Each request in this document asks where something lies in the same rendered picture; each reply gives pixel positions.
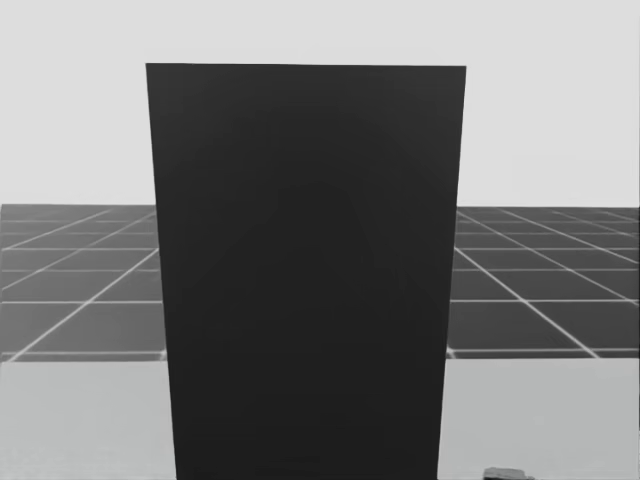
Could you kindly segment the black screen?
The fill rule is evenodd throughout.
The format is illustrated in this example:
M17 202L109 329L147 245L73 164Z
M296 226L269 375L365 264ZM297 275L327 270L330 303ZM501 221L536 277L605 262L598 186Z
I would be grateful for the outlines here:
M465 68L146 78L177 480L437 480Z

